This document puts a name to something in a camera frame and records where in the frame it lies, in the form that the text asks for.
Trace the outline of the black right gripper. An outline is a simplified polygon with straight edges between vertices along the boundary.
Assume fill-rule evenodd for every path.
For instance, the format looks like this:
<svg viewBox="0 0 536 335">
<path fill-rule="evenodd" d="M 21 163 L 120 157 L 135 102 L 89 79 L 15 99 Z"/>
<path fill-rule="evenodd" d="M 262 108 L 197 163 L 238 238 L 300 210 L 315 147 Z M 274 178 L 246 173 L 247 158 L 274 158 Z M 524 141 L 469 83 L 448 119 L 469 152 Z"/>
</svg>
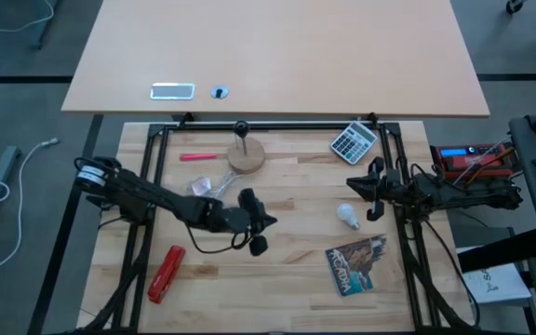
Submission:
<svg viewBox="0 0 536 335">
<path fill-rule="evenodd" d="M 353 191 L 365 202 L 371 203 L 371 208 L 367 211 L 368 221 L 377 221 L 384 213 L 379 187 L 375 185 L 381 180 L 383 169 L 384 159 L 377 156 L 369 163 L 367 176 L 346 180 L 347 185 L 351 186 Z M 401 175 L 398 170 L 389 169 L 382 178 L 382 183 L 382 200 L 399 204 L 407 204 L 411 200 L 411 191 L 401 183 Z"/>
</svg>

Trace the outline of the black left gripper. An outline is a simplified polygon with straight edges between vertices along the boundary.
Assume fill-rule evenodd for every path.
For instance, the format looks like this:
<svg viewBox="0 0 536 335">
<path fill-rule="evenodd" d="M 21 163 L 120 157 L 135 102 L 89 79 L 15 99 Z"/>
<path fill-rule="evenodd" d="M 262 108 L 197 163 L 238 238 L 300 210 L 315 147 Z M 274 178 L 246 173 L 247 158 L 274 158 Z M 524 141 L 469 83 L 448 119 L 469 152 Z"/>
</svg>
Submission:
<svg viewBox="0 0 536 335">
<path fill-rule="evenodd" d="M 250 229 L 248 243 L 251 255 L 261 255 L 267 248 L 267 240 L 262 235 L 266 222 L 276 222 L 276 218 L 266 212 L 262 201 L 255 195 L 251 188 L 244 189 L 239 194 L 239 206 L 241 208 L 221 209 L 215 220 L 217 233 L 244 233 L 249 229 L 250 219 L 257 222 Z"/>
</svg>

